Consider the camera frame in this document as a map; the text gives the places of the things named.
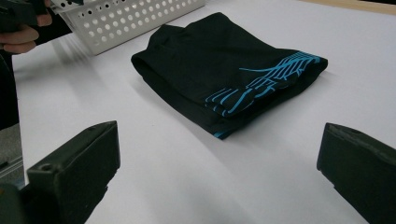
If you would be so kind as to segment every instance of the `hand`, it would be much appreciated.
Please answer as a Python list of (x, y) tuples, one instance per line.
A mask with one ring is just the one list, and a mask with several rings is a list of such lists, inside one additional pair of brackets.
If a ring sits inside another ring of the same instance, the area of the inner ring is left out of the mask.
[[(46, 7), (50, 6), (50, 0), (44, 0)], [(52, 24), (50, 14), (37, 16), (38, 26), (47, 26)], [(20, 24), (19, 31), (14, 33), (0, 34), (0, 49), (11, 53), (25, 53), (35, 48), (35, 40), (38, 39), (38, 32), (32, 27)]]

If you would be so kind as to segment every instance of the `black fabric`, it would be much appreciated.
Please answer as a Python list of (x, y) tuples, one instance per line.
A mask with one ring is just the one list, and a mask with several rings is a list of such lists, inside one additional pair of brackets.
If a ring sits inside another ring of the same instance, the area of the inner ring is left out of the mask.
[(328, 64), (273, 48), (221, 13), (186, 28), (163, 25), (132, 63), (169, 105), (220, 139), (302, 92)]
[[(39, 33), (35, 41), (37, 45), (46, 43), (59, 36), (71, 33), (59, 15), (54, 15), (51, 10), (52, 25), (45, 27), (33, 26)], [(12, 68), (12, 55), (0, 50), (0, 130), (19, 123), (17, 91)]]

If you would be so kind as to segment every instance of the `black shorts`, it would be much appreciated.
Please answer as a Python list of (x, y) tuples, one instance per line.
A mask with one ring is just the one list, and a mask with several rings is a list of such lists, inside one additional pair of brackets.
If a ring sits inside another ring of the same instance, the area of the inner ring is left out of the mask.
[(221, 13), (163, 25), (132, 63), (169, 105), (220, 139), (302, 92), (328, 65), (271, 47)]

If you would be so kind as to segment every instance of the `white table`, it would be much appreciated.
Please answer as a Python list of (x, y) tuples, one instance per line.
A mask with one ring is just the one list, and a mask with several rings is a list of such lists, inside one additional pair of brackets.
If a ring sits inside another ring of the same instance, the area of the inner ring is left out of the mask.
[(92, 57), (67, 35), (15, 57), (24, 166), (117, 120), (121, 168), (88, 223), (366, 223), (316, 169), (326, 122), (396, 147), (396, 17), (291, 0), (212, 0), (267, 44), (329, 60), (302, 94), (220, 141), (134, 70), (154, 31)]

